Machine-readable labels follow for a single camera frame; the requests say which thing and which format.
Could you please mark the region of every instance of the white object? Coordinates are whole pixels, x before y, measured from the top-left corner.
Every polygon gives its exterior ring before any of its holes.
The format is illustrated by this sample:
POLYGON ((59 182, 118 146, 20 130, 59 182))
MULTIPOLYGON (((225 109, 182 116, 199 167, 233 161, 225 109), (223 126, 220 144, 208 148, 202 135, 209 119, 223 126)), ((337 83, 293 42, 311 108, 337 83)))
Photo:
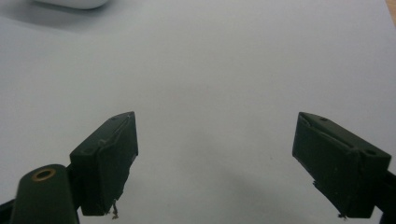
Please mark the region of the white object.
POLYGON ((37 2, 48 3, 61 7, 71 7, 76 9, 92 9, 104 5, 107 0, 35 0, 37 2))

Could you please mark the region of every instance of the white table surface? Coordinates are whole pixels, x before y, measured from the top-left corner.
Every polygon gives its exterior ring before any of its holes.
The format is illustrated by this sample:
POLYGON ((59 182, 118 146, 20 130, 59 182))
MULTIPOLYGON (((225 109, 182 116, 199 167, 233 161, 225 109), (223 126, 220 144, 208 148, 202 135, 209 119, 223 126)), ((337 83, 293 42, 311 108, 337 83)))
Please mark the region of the white table surface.
POLYGON ((140 155, 120 218, 81 223, 345 223, 291 156, 297 114, 395 157, 395 71, 380 0, 111 0, 91 11, 2 0, 0 203, 133 110, 140 155))

